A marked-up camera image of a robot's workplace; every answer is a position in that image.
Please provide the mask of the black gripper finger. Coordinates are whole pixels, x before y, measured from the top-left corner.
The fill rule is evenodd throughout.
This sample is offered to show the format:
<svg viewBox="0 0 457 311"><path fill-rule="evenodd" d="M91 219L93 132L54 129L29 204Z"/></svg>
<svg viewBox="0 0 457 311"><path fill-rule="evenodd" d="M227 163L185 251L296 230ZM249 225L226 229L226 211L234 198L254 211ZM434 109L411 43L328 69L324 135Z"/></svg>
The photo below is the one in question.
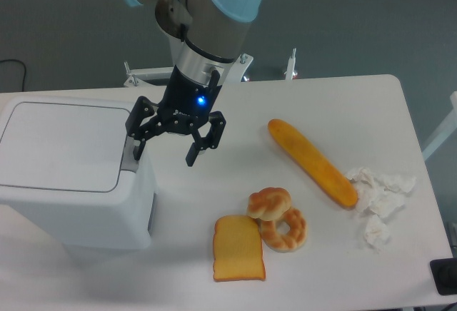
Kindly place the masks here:
<svg viewBox="0 0 457 311"><path fill-rule="evenodd" d="M151 102L145 96L137 98L125 123L127 135L139 142L133 149L135 160L140 160L149 139L164 132L162 121L159 104Z"/></svg>
<svg viewBox="0 0 457 311"><path fill-rule="evenodd" d="M211 124L208 133L204 137L199 133L199 121L202 121L204 125L207 123ZM194 165L198 155L202 151L205 151L208 148L218 148L225 126L226 119L220 111L211 112L207 121L202 118L195 118L188 122L187 128L194 140L186 155L186 164L188 167Z"/></svg>

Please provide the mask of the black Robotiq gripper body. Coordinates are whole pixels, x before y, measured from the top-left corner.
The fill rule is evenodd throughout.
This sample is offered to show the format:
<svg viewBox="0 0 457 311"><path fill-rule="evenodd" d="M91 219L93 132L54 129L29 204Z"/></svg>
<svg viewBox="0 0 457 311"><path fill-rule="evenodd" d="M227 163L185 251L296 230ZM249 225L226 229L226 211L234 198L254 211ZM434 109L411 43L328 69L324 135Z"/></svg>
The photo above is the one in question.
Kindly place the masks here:
<svg viewBox="0 0 457 311"><path fill-rule="evenodd" d="M214 69L207 84L201 84L186 77L175 66L157 110L163 129L188 135L191 123L194 128L206 124L221 90L220 79L221 74Z"/></svg>

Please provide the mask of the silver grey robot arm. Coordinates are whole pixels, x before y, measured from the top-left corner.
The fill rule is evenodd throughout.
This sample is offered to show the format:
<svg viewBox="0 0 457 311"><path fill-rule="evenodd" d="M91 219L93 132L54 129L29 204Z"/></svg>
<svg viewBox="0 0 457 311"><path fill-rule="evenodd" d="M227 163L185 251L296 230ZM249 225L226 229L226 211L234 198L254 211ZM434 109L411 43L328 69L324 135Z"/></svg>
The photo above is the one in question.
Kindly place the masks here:
<svg viewBox="0 0 457 311"><path fill-rule="evenodd" d="M137 99L126 121L139 160L146 142L162 133L193 137L186 163L215 149L224 131L223 114L213 109L229 71L241 55L262 0L125 0L129 6L155 6L156 22L181 42L164 96L153 103Z"/></svg>

